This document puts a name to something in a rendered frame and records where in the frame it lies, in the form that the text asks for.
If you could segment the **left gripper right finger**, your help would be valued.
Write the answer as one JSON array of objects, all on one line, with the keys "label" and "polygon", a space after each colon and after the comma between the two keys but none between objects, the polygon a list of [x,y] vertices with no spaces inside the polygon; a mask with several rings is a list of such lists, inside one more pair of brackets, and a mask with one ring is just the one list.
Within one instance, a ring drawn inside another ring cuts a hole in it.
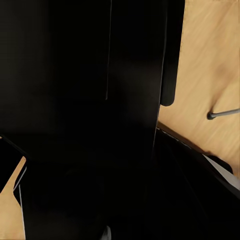
[{"label": "left gripper right finger", "polygon": [[175,240],[240,240],[240,199],[174,138],[154,151]]}]

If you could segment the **camera tripod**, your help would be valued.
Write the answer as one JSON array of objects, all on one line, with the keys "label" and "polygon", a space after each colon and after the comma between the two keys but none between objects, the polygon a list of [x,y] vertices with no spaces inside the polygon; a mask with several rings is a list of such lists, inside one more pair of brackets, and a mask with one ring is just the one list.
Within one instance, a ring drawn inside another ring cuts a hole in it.
[{"label": "camera tripod", "polygon": [[228,110],[228,111],[224,111],[224,112],[220,112],[220,113],[207,114],[207,119],[213,120],[216,117],[230,115],[230,114],[232,115],[232,114],[237,114],[237,113],[240,113],[240,108],[234,109],[234,110]]}]

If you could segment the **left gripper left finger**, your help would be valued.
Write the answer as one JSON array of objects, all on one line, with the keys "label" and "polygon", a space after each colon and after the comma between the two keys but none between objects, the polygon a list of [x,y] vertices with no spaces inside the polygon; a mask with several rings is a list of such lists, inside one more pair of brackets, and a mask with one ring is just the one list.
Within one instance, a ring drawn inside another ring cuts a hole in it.
[{"label": "left gripper left finger", "polygon": [[20,151],[0,137],[0,193],[22,157]]}]

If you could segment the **digital camera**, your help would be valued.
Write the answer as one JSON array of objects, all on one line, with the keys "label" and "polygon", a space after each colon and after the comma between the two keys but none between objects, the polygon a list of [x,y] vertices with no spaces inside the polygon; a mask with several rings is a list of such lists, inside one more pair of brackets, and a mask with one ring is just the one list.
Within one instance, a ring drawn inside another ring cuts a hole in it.
[{"label": "digital camera", "polygon": [[144,206],[174,103],[185,0],[0,0],[0,138],[37,203],[69,218]]}]

